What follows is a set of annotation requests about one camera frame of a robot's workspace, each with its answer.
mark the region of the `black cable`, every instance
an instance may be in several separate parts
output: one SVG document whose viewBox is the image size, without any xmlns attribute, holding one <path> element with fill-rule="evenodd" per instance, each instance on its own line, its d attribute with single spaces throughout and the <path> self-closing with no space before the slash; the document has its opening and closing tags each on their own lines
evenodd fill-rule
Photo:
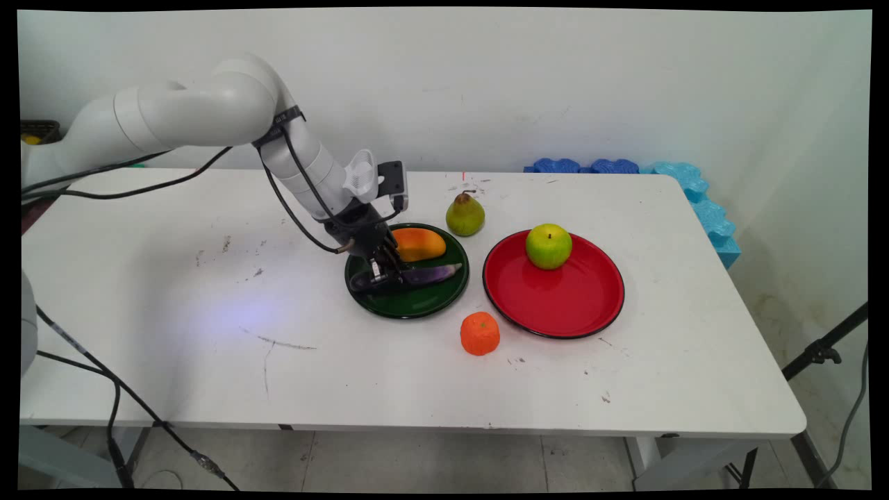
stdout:
<svg viewBox="0 0 889 500">
<path fill-rule="evenodd" d="M 868 346 L 870 342 L 864 344 L 864 359 L 861 361 L 861 392 L 858 393 L 858 399 L 855 400 L 855 404 L 852 406 L 852 411 L 849 412 L 849 416 L 845 419 L 845 425 L 843 426 L 843 434 L 840 435 L 839 438 L 839 450 L 837 451 L 837 460 L 834 462 L 833 467 L 830 467 L 830 470 L 824 474 L 824 477 L 818 481 L 818 484 L 815 485 L 816 488 L 820 488 L 824 481 L 828 480 L 831 474 L 837 471 L 839 468 L 839 463 L 843 460 L 843 448 L 845 448 L 845 437 L 849 434 L 849 426 L 852 425 L 852 419 L 855 417 L 855 412 L 858 411 L 858 406 L 861 405 L 861 401 L 864 399 L 864 393 L 868 389 Z"/>
<path fill-rule="evenodd" d="M 238 488 L 237 486 L 235 486 L 235 483 L 231 482 L 231 480 L 228 478 L 228 476 L 222 476 L 222 480 L 224 480 L 225 482 L 227 482 L 228 485 L 231 486 L 231 488 L 234 489 L 235 491 L 241 491 L 240 488 Z"/>
<path fill-rule="evenodd" d="M 291 210 L 290 206 L 287 205 L 287 202 L 284 201 L 284 197 L 281 196 L 281 191 L 277 188 L 277 184 L 275 184 L 275 179 L 272 178 L 271 171 L 266 166 L 266 162 L 262 161 L 262 154 L 261 153 L 260 153 L 260 161 L 262 163 L 262 168 L 264 168 L 266 170 L 266 175 L 268 177 L 268 183 L 272 185 L 272 190 L 275 191 L 275 196 L 278 197 L 278 201 L 280 201 L 281 205 L 284 206 L 284 210 L 287 212 L 288 215 L 290 215 L 290 218 L 293 219 L 294 222 L 296 222 L 296 226 L 298 228 L 300 228 L 300 231 L 302 231 L 302 234 L 306 235 L 306 238 L 310 239 L 312 241 L 312 243 L 317 245 L 318 248 L 321 248 L 325 252 L 330 252 L 331 254 L 341 254 L 342 252 L 344 252 L 344 250 L 340 250 L 338 248 L 331 248 L 331 247 L 325 245 L 324 243 L 321 243 L 320 241 L 317 240 L 317 238 L 312 236 L 312 234 L 309 233 L 305 227 L 303 227 L 303 225 L 300 223 L 300 220 L 297 219 L 296 215 L 293 214 L 293 210 Z"/>
<path fill-rule="evenodd" d="M 181 182 L 185 182 L 185 181 L 189 181 L 189 180 L 191 180 L 191 179 L 194 179 L 195 177 L 197 177 L 197 176 L 200 175 L 201 173 L 204 173 L 204 171 L 205 171 L 206 169 L 210 168 L 210 165 L 216 163 L 216 160 L 220 159 L 220 157 L 222 157 L 222 155 L 228 153 L 228 150 L 229 150 L 229 149 L 231 149 L 231 146 L 228 146 L 228 147 L 226 147 L 226 148 L 223 148 L 222 151 L 216 153 L 216 156 L 210 158 L 210 161 L 208 161 L 207 163 L 205 163 L 204 166 L 202 166 L 201 168 L 195 170 L 193 173 L 190 173 L 189 175 L 186 175 L 186 176 L 184 176 L 184 177 L 180 177 L 179 179 L 174 179 L 174 180 L 172 180 L 172 181 L 161 182 L 161 183 L 159 183 L 159 184 L 154 184 L 154 185 L 152 185 L 152 186 L 147 186 L 147 187 L 145 187 L 145 188 L 139 188 L 139 189 L 137 189 L 137 190 L 125 191 L 125 192 L 123 192 L 123 193 L 115 193 L 115 194 L 110 194 L 110 195 L 97 195 L 97 194 L 95 194 L 95 193 L 85 193 L 85 192 L 83 192 L 83 191 L 73 191 L 73 190 L 48 190 L 48 191 L 38 191 L 38 192 L 36 192 L 36 193 L 28 193 L 28 194 L 22 195 L 22 196 L 21 196 L 21 199 L 22 199 L 22 201 L 24 201 L 24 200 L 26 200 L 26 199 L 33 199 L 33 198 L 52 198 L 52 197 L 57 197 L 57 196 L 76 196 L 76 197 L 80 197 L 80 198 L 89 198 L 89 199 L 118 199 L 118 198 L 127 198 L 127 197 L 131 197 L 131 196 L 134 196 L 134 195 L 139 195 L 139 194 L 142 194 L 142 193 L 147 193 L 147 192 L 149 192 L 149 191 L 159 190 L 159 189 L 161 189 L 161 188 L 167 188 L 167 187 L 170 187 L 170 186 L 174 186 L 174 185 L 176 185 L 176 184 L 179 184 L 179 183 L 181 183 Z"/>
<path fill-rule="evenodd" d="M 72 173 L 70 175 L 62 175 L 61 177 L 56 177 L 55 179 L 50 179 L 49 181 L 41 181 L 35 182 L 30 186 L 26 186 L 21 189 L 21 194 L 28 193 L 33 190 L 39 190 L 40 188 L 45 188 L 46 186 L 52 186 L 53 184 L 57 184 L 59 182 L 64 181 L 73 181 L 74 179 L 80 179 L 81 177 L 86 177 L 87 175 L 93 175 L 94 173 L 102 173 L 109 172 L 111 170 L 116 170 L 118 168 L 124 168 L 126 166 L 133 166 L 137 163 L 142 163 L 143 161 L 149 161 L 152 158 L 159 157 L 165 153 L 169 153 L 170 151 L 161 151 L 160 153 L 155 153 L 153 155 L 147 155 L 145 157 L 138 157 L 134 160 L 125 161 L 123 163 L 116 163 L 113 165 L 105 165 L 105 166 L 97 166 L 95 168 L 91 168 L 90 170 L 84 170 L 83 172 Z"/>
<path fill-rule="evenodd" d="M 78 343 L 70 335 L 68 335 L 68 333 L 65 332 L 65 330 L 61 326 L 59 326 L 58 323 L 56 323 L 55 321 L 52 321 L 52 319 L 50 319 L 49 316 L 47 316 L 46 313 L 42 309 L 40 309 L 39 305 L 36 306 L 36 312 L 37 312 L 37 316 L 39 316 L 40 319 L 42 319 L 47 325 L 49 325 L 49 327 L 52 328 L 57 334 L 59 334 L 59 336 L 61 336 L 63 339 L 65 339 L 65 342 L 69 343 L 72 347 L 74 347 L 77 350 L 77 352 L 80 352 L 81 354 L 83 354 L 84 357 L 89 359 L 96 367 L 98 367 L 98 369 L 89 367 L 89 366 L 84 365 L 82 363 L 78 363 L 78 362 L 73 361 L 71 359 L 66 359 L 66 358 L 62 358 L 61 356 L 56 356 L 54 354 L 50 354 L 48 352 L 38 351 L 37 354 L 39 354 L 41 356 L 45 356 L 46 358 L 49 358 L 49 359 L 55 359 L 57 361 L 66 363 L 66 364 L 74 366 L 74 367 L 83 368 L 85 370 L 91 371 L 93 373 L 97 373 L 99 375 L 103 375 L 103 376 L 111 379 L 112 381 L 115 382 L 116 399 L 119 398 L 120 387 L 123 387 L 124 390 L 127 391 L 127 393 L 130 394 L 130 396 L 137 403 L 139 403 L 139 405 L 142 406 L 142 408 L 145 409 L 145 411 L 149 415 L 151 415 L 152 419 L 154 419 L 154 421 L 156 423 L 159 423 L 161 425 L 161 427 L 163 427 L 164 430 L 168 434 L 170 434 L 170 436 L 174 440 L 176 440 L 176 442 L 179 443 L 179 445 L 183 449 L 185 449 L 185 451 L 188 452 L 188 454 L 198 462 L 198 464 L 200 464 L 207 471 L 213 473 L 217 477 L 220 477 L 223 480 L 225 480 L 228 483 L 228 485 L 231 486 L 235 491 L 240 491 L 237 488 L 237 486 L 235 486 L 235 483 L 233 483 L 228 478 L 228 476 L 226 476 L 225 472 L 223 472 L 222 469 L 220 469 L 220 467 L 213 460 L 210 459 L 210 457 L 203 455 L 201 453 L 198 453 L 193 448 L 191 448 L 189 445 L 185 444 L 185 441 L 183 441 L 178 435 L 176 435 L 175 432 L 173 432 L 173 430 L 170 428 L 170 425 L 167 422 L 161 420 L 161 418 L 159 416 L 157 416 L 157 414 L 148 406 L 148 404 L 145 401 L 143 401 L 142 398 L 140 398 L 138 395 L 136 395 L 135 391 L 133 391 L 130 388 L 130 386 L 128 386 L 123 380 L 121 380 L 120 377 L 115 375 L 115 373 L 112 372 L 108 367 L 103 365 L 101 363 L 101 361 L 96 359 L 96 357 L 93 356 L 89 351 L 87 351 L 84 348 L 84 346 L 80 345 L 80 343 Z M 114 408 L 114 412 L 113 412 L 114 416 L 116 416 L 116 407 L 117 407 L 117 404 L 115 404 L 115 408 Z M 117 448 L 117 444 L 114 442 L 114 440 L 110 438 L 110 434 L 109 434 L 109 439 L 110 439 L 109 452 L 112 455 L 112 459 L 114 460 L 114 454 L 117 453 L 117 455 L 120 456 L 120 460 L 123 460 L 123 457 L 120 454 L 120 450 L 119 450 L 119 448 Z M 121 475 L 122 475 L 121 468 L 118 467 L 118 477 L 121 477 Z M 124 478 L 121 477 L 121 483 L 124 484 L 125 488 L 132 488 L 132 486 L 130 486 L 130 485 L 132 485 L 132 478 L 129 478 L 129 484 L 125 484 Z"/>
<path fill-rule="evenodd" d="M 89 365 L 85 365 L 83 363 L 78 363 L 78 362 L 74 361 L 73 359 L 62 358 L 61 356 L 56 356 L 55 354 L 51 354 L 50 352 L 44 352 L 44 351 L 37 351 L 37 356 L 43 356 L 44 358 L 53 359 L 55 361 L 59 361 L 60 363 L 65 363 L 66 365 L 71 365 L 72 367 L 78 367 L 83 370 L 91 371 L 94 374 L 102 375 L 112 381 L 115 380 L 115 375 L 113 375 L 113 374 L 109 375 L 108 373 L 103 372 L 102 370 L 99 370 L 98 368 L 94 368 Z M 170 437 L 172 437 L 174 440 L 176 440 L 176 442 L 179 443 L 179 445 L 183 449 L 185 449 L 186 452 L 191 454 L 192 452 L 195 451 L 194 449 L 189 447 L 187 444 L 185 444 L 185 441 L 180 439 L 180 437 L 175 432 L 172 431 L 169 424 L 166 421 L 161 420 L 160 417 L 157 416 L 157 414 L 148 406 L 148 404 L 145 401 L 143 401 L 142 398 L 140 398 L 138 394 L 136 394 L 132 389 L 130 389 L 129 385 L 127 385 L 126 383 L 124 383 L 124 381 L 122 381 L 120 379 L 117 379 L 117 381 L 120 383 L 121 387 L 124 388 L 124 391 L 126 391 L 126 393 L 129 394 L 130 397 L 133 398 L 133 400 L 135 400 L 137 403 L 139 403 L 139 406 L 141 406 L 142 409 L 144 409 L 146 411 L 146 413 L 151 415 L 151 419 L 154 420 L 156 423 L 158 423 L 165 431 L 167 431 L 167 433 L 170 434 Z"/>
<path fill-rule="evenodd" d="M 315 185 L 312 184 L 311 179 L 309 179 L 308 174 L 306 173 L 306 169 L 302 167 L 302 163 L 300 162 L 300 159 L 297 158 L 296 151 L 293 149 L 293 143 L 290 142 L 290 134 L 287 133 L 287 131 L 284 129 L 283 125 L 280 125 L 279 128 L 281 129 L 281 134 L 284 136 L 284 140 L 287 142 L 287 148 L 290 150 L 290 156 L 293 158 L 293 162 L 296 163 L 296 167 L 298 169 L 300 169 L 302 178 L 306 180 L 306 183 L 308 184 L 308 188 L 310 190 L 312 190 L 312 194 L 315 195 L 315 199 L 318 200 L 318 204 L 321 206 L 321 208 L 324 209 L 324 213 L 327 214 L 328 217 L 330 217 L 331 221 L 335 222 L 337 225 L 340 225 L 344 228 L 356 230 L 356 229 L 361 229 L 366 226 L 373 226 L 375 224 L 379 224 L 380 222 L 390 221 L 393 218 L 395 218 L 396 215 L 401 213 L 400 209 L 396 209 L 394 213 L 387 215 L 386 217 L 381 217 L 381 218 L 377 219 L 376 221 L 361 222 L 360 224 L 348 224 L 348 223 L 345 223 L 345 222 L 341 221 L 340 219 L 338 219 L 336 217 L 336 215 L 333 215 L 333 212 L 331 212 L 331 209 L 327 207 L 327 204 L 324 202 L 324 200 L 321 199 L 321 194 L 318 193 L 317 189 L 315 189 Z"/>
<path fill-rule="evenodd" d="M 124 488 L 136 488 L 132 483 L 132 475 L 126 468 L 126 460 L 124 454 L 121 453 L 117 441 L 114 439 L 114 421 L 117 418 L 117 406 L 120 405 L 120 382 L 114 381 L 114 406 L 111 408 L 111 417 L 108 419 L 108 455 L 111 457 L 111 463 L 114 464 L 117 480 Z"/>
<path fill-rule="evenodd" d="M 60 361 L 74 367 L 91 371 L 95 374 L 99 374 L 108 378 L 111 382 L 114 383 L 114 406 L 111 408 L 111 417 L 108 418 L 108 427 L 106 428 L 106 434 L 108 437 L 108 454 L 111 457 L 111 461 L 114 463 L 115 470 L 117 472 L 117 478 L 120 479 L 121 486 L 123 486 L 124 488 L 133 488 L 132 476 L 130 476 L 129 471 L 127 471 L 126 469 L 124 456 L 123 454 L 121 454 L 120 448 L 117 446 L 117 442 L 114 440 L 113 434 L 114 421 L 117 418 L 117 407 L 118 405 L 120 405 L 120 382 L 118 382 L 115 377 L 99 370 L 98 368 L 90 367 L 88 365 L 84 365 L 83 363 L 72 361 L 71 359 L 62 358 L 61 356 L 56 356 L 55 354 L 50 354 L 49 352 L 38 350 L 37 356 L 54 359 L 56 361 Z"/>
</svg>

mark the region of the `plastic fruit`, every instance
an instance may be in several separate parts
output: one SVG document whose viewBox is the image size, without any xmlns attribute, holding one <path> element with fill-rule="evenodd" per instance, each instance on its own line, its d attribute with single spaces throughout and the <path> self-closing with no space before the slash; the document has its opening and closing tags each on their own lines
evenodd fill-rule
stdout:
<svg viewBox="0 0 889 500">
<path fill-rule="evenodd" d="M 483 310 L 473 312 L 463 319 L 460 326 L 460 342 L 469 354 L 484 356 L 500 345 L 500 327 L 497 320 Z"/>
<path fill-rule="evenodd" d="M 392 231 L 398 243 L 398 253 L 405 262 L 435 259 L 445 254 L 445 239 L 434 231 L 423 228 L 402 228 Z"/>
<path fill-rule="evenodd" d="M 528 233 L 525 252 L 544 270 L 558 269 L 571 256 L 571 235 L 556 224 L 541 224 Z"/>
<path fill-rule="evenodd" d="M 485 209 L 475 198 L 466 193 L 474 193 L 474 190 L 461 192 L 447 207 L 444 220 L 447 227 L 457 236 L 469 236 L 482 229 L 485 223 Z"/>
</svg>

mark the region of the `white table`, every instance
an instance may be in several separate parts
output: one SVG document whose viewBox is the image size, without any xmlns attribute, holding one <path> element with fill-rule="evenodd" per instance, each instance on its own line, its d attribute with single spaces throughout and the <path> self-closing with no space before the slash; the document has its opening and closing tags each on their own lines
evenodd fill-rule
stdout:
<svg viewBox="0 0 889 500">
<path fill-rule="evenodd" d="M 122 169 L 76 189 L 117 192 L 184 173 Z M 409 210 L 393 222 L 446 228 L 445 210 L 463 189 L 477 189 L 486 213 L 479 233 L 460 238 L 466 291 L 424 319 L 358 306 L 345 256 L 304 238 L 257 170 L 210 170 L 121 200 L 63 197 L 22 237 L 22 267 L 47 314 L 182 427 L 626 436 L 637 489 L 668 488 L 805 428 L 675 180 L 409 173 L 409 189 Z M 385 200 L 375 205 L 391 211 Z M 611 256 L 626 287 L 620 316 L 571 341 L 502 319 L 498 349 L 468 355 L 462 319 L 477 310 L 499 318 L 481 282 L 488 251 L 544 222 Z M 39 347 L 78 358 L 42 323 Z M 112 396 L 108 381 L 38 358 L 21 381 L 20 424 L 104 425 Z M 125 395 L 117 423 L 151 424 Z M 665 433 L 681 446 L 661 458 L 653 439 Z"/>
</svg>

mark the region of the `blue foam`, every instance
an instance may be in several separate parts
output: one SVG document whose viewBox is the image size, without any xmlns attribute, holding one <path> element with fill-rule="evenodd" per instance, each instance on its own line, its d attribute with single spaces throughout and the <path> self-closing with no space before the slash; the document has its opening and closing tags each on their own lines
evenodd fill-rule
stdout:
<svg viewBox="0 0 889 500">
<path fill-rule="evenodd" d="M 741 248 L 735 243 L 734 238 L 728 238 L 723 245 L 715 246 L 719 260 L 726 269 L 732 267 L 738 257 L 741 256 Z"/>
<path fill-rule="evenodd" d="M 590 173 L 639 173 L 639 165 L 627 160 L 619 159 L 617 161 L 599 158 L 589 166 Z"/>
<path fill-rule="evenodd" d="M 701 178 L 701 170 L 688 163 L 668 163 L 659 161 L 651 166 L 652 173 L 669 175 L 679 181 L 685 197 L 692 203 L 698 203 L 707 199 L 707 189 L 710 185 Z"/>
<path fill-rule="evenodd" d="M 530 173 L 578 173 L 581 165 L 574 160 L 562 158 L 560 160 L 551 160 L 549 158 L 541 158 L 534 162 L 534 166 L 527 166 L 524 172 Z"/>
<path fill-rule="evenodd" d="M 705 199 L 692 203 L 692 208 L 713 246 L 722 246 L 732 237 L 734 224 L 725 218 L 725 209 L 722 206 Z"/>
</svg>

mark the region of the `green pear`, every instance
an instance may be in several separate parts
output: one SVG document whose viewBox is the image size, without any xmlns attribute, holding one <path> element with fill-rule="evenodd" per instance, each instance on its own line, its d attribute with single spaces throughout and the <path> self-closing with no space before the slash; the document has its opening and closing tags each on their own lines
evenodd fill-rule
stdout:
<svg viewBox="0 0 889 500">
<path fill-rule="evenodd" d="M 447 207 L 447 227 L 458 236 L 469 236 L 482 229 L 485 223 L 485 209 L 475 198 L 466 193 L 474 193 L 474 190 L 461 192 Z"/>
</svg>

